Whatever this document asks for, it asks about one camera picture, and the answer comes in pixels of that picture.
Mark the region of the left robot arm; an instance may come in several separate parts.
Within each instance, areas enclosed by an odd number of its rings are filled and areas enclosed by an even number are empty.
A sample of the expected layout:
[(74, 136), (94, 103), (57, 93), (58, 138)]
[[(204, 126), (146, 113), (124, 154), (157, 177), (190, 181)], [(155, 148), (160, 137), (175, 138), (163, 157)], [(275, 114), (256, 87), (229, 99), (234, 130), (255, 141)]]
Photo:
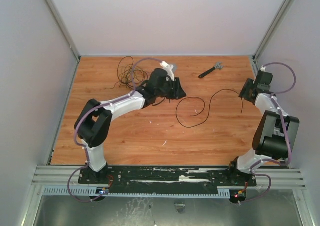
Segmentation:
[(87, 180), (100, 184), (108, 177), (104, 141), (113, 120), (153, 105), (157, 98), (178, 100), (186, 97), (180, 79), (175, 77), (176, 69), (175, 65), (162, 65), (146, 82), (124, 96), (109, 101), (91, 99), (87, 102), (74, 125), (73, 137), (75, 143), (85, 150), (86, 165), (82, 174)]

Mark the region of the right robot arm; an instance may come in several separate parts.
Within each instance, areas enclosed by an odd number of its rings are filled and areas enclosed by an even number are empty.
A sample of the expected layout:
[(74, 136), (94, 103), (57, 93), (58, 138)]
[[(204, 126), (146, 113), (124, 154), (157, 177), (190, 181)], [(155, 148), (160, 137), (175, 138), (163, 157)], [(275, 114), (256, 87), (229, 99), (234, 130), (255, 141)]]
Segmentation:
[(262, 113), (262, 119), (252, 140), (252, 148), (236, 157), (227, 169), (232, 185), (248, 182), (253, 172), (266, 162), (289, 164), (300, 120), (283, 110), (275, 93), (270, 91), (273, 74), (259, 70), (255, 79), (247, 79), (239, 97), (251, 102)]

